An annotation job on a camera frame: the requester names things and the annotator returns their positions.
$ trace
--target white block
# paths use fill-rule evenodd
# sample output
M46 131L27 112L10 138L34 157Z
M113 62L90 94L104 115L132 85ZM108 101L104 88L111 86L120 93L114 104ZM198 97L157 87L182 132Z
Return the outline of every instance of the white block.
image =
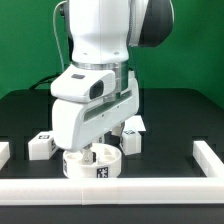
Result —
M135 129L126 129L122 133L120 147L125 155L141 152L141 135Z
M207 177L224 177L224 164L205 141L195 141L193 156Z
M0 170L10 158L9 143L0 142Z
M30 160L48 160L57 151L53 132L40 132L29 143Z

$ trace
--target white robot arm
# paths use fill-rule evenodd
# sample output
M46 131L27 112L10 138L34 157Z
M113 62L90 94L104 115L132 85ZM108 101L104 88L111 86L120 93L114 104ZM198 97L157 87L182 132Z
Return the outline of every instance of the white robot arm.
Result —
M138 84L127 46L157 46L171 32L170 0L69 0L64 5L74 49L51 86L56 144L76 152L134 115Z

